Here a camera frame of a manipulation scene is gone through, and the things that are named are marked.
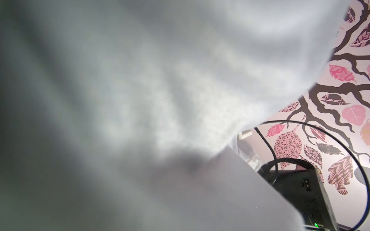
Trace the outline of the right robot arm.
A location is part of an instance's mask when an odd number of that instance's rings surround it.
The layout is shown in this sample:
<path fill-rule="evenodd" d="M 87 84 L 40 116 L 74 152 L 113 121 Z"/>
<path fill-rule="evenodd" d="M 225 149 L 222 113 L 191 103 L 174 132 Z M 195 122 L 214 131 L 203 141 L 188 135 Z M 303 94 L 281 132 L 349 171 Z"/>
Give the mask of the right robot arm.
<path fill-rule="evenodd" d="M 282 162 L 300 169 L 272 169 Z M 328 194 L 314 165 L 302 159 L 280 158 L 261 166 L 258 174 L 298 210 L 306 231 L 339 230 Z"/>

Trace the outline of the grey polar bear pillow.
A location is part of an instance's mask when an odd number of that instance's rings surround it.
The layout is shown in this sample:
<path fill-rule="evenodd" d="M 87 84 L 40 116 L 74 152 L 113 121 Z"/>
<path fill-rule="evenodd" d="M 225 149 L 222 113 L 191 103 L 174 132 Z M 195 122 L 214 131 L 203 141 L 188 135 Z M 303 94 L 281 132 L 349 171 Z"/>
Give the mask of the grey polar bear pillow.
<path fill-rule="evenodd" d="M 229 144 L 318 80 L 349 1 L 1 1 L 1 230 L 302 231 Z"/>

